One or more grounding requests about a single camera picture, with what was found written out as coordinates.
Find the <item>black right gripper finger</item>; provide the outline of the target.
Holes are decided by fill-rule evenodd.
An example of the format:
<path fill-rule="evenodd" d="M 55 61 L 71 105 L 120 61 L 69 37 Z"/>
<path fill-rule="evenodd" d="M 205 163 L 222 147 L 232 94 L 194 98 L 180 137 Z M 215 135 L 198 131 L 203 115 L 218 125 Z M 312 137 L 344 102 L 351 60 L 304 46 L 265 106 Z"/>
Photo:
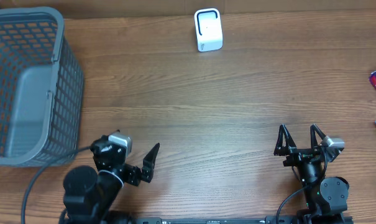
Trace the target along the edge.
<path fill-rule="evenodd" d="M 290 155 L 296 150 L 296 144 L 287 127 L 281 124 L 278 131 L 278 139 L 274 149 L 274 155 Z"/>
<path fill-rule="evenodd" d="M 311 138 L 311 148 L 316 148 L 321 145 L 318 142 L 318 137 L 323 140 L 326 135 L 320 130 L 320 128 L 316 124 L 312 124 L 310 126 L 310 138 Z"/>

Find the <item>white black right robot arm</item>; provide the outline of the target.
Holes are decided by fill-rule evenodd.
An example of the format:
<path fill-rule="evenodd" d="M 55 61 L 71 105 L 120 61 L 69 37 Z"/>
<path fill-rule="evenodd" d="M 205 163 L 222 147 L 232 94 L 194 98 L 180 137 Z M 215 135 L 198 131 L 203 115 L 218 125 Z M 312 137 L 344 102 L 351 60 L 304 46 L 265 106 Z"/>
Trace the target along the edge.
<path fill-rule="evenodd" d="M 342 177 L 327 177 L 328 165 L 344 150 L 341 138 L 332 138 L 316 124 L 310 126 L 310 147 L 300 149 L 284 124 L 278 130 L 274 155 L 283 156 L 283 165 L 291 167 L 301 188 L 289 195 L 278 207 L 275 222 L 281 220 L 282 208 L 289 200 L 303 193 L 306 208 L 297 211 L 291 223 L 352 223 L 344 218 L 349 196 L 349 183 Z"/>

